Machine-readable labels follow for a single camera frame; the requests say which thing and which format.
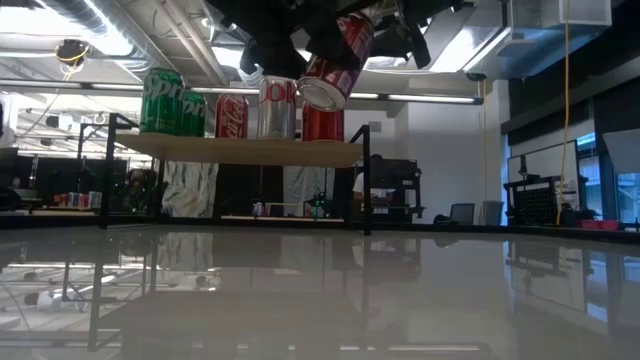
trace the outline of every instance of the sprite can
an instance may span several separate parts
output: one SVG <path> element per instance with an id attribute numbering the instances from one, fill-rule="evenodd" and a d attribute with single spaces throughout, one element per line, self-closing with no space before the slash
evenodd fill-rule
<path id="1" fill-rule="evenodd" d="M 185 91 L 182 99 L 180 135 L 204 137 L 207 120 L 207 100 L 197 92 Z"/>
<path id="2" fill-rule="evenodd" d="M 169 69 L 151 69 L 144 79 L 140 132 L 179 135 L 183 94 L 182 75 Z"/>

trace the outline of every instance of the coca-cola can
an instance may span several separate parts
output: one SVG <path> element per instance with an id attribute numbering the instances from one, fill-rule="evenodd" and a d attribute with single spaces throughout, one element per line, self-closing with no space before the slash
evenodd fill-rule
<path id="1" fill-rule="evenodd" d="M 296 135 L 296 83 L 265 76 L 260 84 L 258 139 L 294 140 Z"/>
<path id="2" fill-rule="evenodd" d="M 304 104 L 302 141 L 344 142 L 344 110 L 321 111 L 309 104 Z"/>
<path id="3" fill-rule="evenodd" d="M 246 139 L 249 102 L 244 96 L 223 94 L 216 103 L 216 137 Z"/>
<path id="4" fill-rule="evenodd" d="M 371 20 L 361 12 L 339 18 L 338 27 L 353 53 L 360 59 L 360 69 L 344 70 L 335 63 L 313 55 L 305 76 L 298 80 L 298 90 L 304 100 L 323 111 L 344 109 L 369 58 L 374 37 Z"/>

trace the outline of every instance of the office chair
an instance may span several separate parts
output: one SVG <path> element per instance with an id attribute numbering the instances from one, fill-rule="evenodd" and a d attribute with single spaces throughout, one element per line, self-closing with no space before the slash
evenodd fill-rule
<path id="1" fill-rule="evenodd" d="M 475 208 L 476 204 L 474 203 L 452 204 L 449 217 L 459 225 L 473 225 Z"/>

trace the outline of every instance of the silver soda can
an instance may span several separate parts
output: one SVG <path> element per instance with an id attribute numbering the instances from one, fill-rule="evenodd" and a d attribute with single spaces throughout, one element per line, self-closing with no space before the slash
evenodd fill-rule
<path id="1" fill-rule="evenodd" d="M 258 139 L 294 140 L 296 135 L 296 83 L 265 76 L 260 84 Z"/>

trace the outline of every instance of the can lid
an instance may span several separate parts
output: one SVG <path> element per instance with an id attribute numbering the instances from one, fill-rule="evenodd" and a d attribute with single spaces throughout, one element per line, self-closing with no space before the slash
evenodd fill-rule
<path id="1" fill-rule="evenodd" d="M 319 78 L 303 77 L 298 81 L 298 91 L 309 105 L 318 110 L 337 111 L 346 105 L 340 90 Z"/>

